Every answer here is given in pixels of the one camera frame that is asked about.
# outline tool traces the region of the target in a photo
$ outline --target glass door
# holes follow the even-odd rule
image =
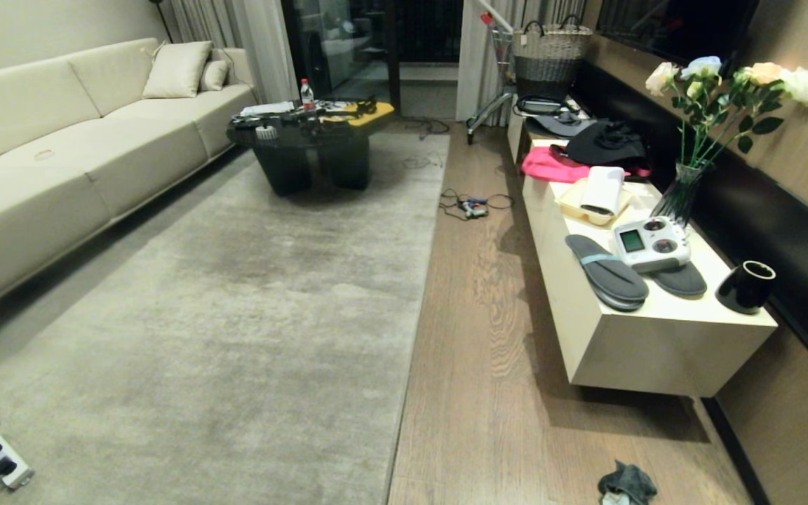
[[[393,0],[282,0],[299,81],[319,99],[391,102],[400,109]]]

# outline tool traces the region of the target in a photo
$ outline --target glass vase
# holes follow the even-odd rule
[[[690,222],[690,210],[694,207],[696,190],[700,186],[704,172],[705,168],[692,168],[681,162],[675,162],[675,180],[650,215],[667,215],[682,228],[686,227]]]

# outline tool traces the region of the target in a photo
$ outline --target black mug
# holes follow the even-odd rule
[[[715,297],[734,312],[756,314],[772,293],[775,271],[760,262],[743,262],[722,281]]]

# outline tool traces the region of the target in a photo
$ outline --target pink cloth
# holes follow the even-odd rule
[[[576,182],[588,177],[591,167],[562,156],[549,147],[535,147],[523,160],[523,172],[535,179],[551,182]],[[641,167],[632,167],[626,176],[639,175],[647,177],[650,170]]]

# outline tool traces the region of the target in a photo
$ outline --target throw pillow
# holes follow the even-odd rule
[[[167,44],[158,50],[143,98],[194,98],[214,42]]]
[[[227,61],[208,61],[205,63],[205,71],[201,73],[201,82],[198,83],[198,90],[222,90],[227,82],[227,73],[230,71],[230,64]]]

